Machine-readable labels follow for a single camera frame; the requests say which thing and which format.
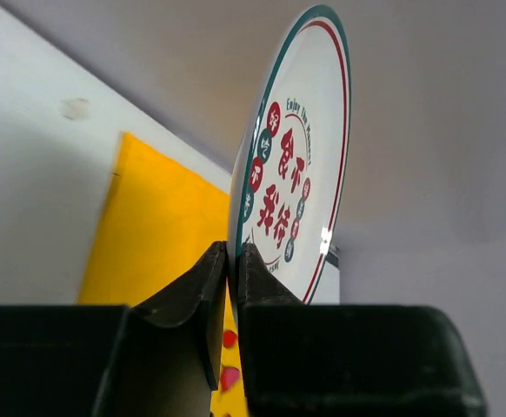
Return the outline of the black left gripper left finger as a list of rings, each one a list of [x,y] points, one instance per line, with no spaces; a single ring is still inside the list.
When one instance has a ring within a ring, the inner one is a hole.
[[[135,307],[0,306],[0,416],[207,416],[221,365],[227,254]]]

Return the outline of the white printed dinner plate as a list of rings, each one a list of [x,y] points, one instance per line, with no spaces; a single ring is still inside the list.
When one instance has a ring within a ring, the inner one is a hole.
[[[251,243],[296,298],[313,300],[336,227],[350,121],[346,33],[337,13],[318,4],[283,36],[238,150],[227,237],[231,295]]]

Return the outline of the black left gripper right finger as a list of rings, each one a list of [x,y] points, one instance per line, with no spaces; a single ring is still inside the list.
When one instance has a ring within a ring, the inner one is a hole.
[[[252,416],[484,416],[454,323],[402,305],[305,305],[242,247],[238,341]]]

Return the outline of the yellow pikachu cloth mat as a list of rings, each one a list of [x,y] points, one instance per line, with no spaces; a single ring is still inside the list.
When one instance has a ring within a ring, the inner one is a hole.
[[[79,302],[124,310],[108,416],[242,416],[229,196],[123,133]]]

